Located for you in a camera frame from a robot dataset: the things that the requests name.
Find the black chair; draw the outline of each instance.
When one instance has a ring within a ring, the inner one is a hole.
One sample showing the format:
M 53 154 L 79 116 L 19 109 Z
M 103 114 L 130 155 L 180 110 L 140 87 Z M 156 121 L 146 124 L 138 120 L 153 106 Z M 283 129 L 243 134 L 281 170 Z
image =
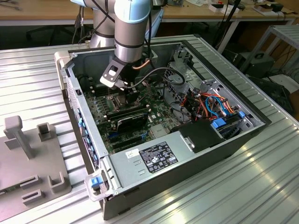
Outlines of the black chair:
M 49 26 L 43 26 L 43 27 L 32 29 L 32 30 L 28 30 L 28 31 L 26 31 L 26 39 L 28 41 L 32 40 L 32 37 L 31 37 L 32 33 L 52 29 L 53 31 L 52 31 L 52 34 L 50 36 L 49 44 L 48 44 L 48 46 L 50 46 L 52 44 L 53 40 L 54 40 L 55 35 L 59 34 L 60 32 L 64 32 L 64 33 L 66 33 L 70 36 L 74 35 L 73 32 L 66 29 L 67 27 L 74 27 L 74 25 L 49 25 Z

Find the white sticker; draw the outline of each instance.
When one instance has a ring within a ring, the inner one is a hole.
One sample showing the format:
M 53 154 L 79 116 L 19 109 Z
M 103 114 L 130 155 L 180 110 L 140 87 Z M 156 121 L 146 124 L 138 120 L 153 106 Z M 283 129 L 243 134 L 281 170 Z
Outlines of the white sticker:
M 173 160 L 175 160 L 176 158 L 175 157 L 171 157 L 171 158 L 169 158 L 169 162 L 170 161 L 173 161 Z
M 137 156 L 137 155 L 139 155 L 139 149 L 138 148 L 126 152 L 126 156 L 127 156 L 128 159 L 130 159 L 134 156 Z

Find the warning label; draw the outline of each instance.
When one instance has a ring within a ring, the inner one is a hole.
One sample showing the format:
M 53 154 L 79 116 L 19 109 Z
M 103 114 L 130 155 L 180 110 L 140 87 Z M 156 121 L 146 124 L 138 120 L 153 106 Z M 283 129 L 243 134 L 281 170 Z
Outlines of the warning label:
M 166 141 L 139 151 L 139 154 L 152 174 L 178 162 Z

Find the green circuit board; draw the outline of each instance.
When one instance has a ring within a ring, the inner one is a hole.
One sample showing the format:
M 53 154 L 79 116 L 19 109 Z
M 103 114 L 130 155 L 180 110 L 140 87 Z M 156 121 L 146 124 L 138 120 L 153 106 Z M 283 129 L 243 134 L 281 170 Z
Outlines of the green circuit board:
M 154 134 L 151 132 L 151 127 L 153 126 L 161 124 L 166 133 L 169 133 L 172 128 L 180 125 L 180 122 L 162 99 L 161 94 L 159 93 L 161 90 L 159 88 L 153 86 L 141 86 L 139 91 L 140 95 L 138 100 L 134 104 L 126 105 L 125 107 L 118 107 L 116 105 L 114 99 L 118 96 L 118 93 L 100 97 L 96 97 L 91 92 L 85 93 L 87 104 L 110 154 L 155 139 Z M 148 120 L 147 123 L 138 130 L 119 134 L 116 132 L 117 124 L 115 121 L 110 121 L 105 118 L 105 115 L 107 114 L 113 114 L 145 105 L 146 108 L 142 109 L 142 112 L 148 114 Z M 121 144 L 122 142 L 126 142 L 133 138 L 140 138 L 140 140 L 135 141 L 132 144 L 117 147 L 119 143 Z

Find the metal shelf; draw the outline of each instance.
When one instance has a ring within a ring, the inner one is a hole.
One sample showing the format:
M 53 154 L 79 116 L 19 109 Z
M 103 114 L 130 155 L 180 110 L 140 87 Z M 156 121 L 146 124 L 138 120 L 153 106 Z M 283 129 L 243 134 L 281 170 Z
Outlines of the metal shelf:
M 274 47 L 277 45 L 279 40 L 285 41 L 295 49 L 299 49 L 299 26 L 269 26 L 264 35 L 261 37 L 259 42 L 256 44 L 249 57 L 246 59 L 240 71 L 244 72 L 248 65 L 250 64 L 253 57 L 257 54 L 258 50 L 267 41 L 268 37 L 274 34 L 276 36 L 275 40 L 266 50 L 267 54 L 271 54 Z M 299 63 L 299 58 L 290 66 L 291 68 Z

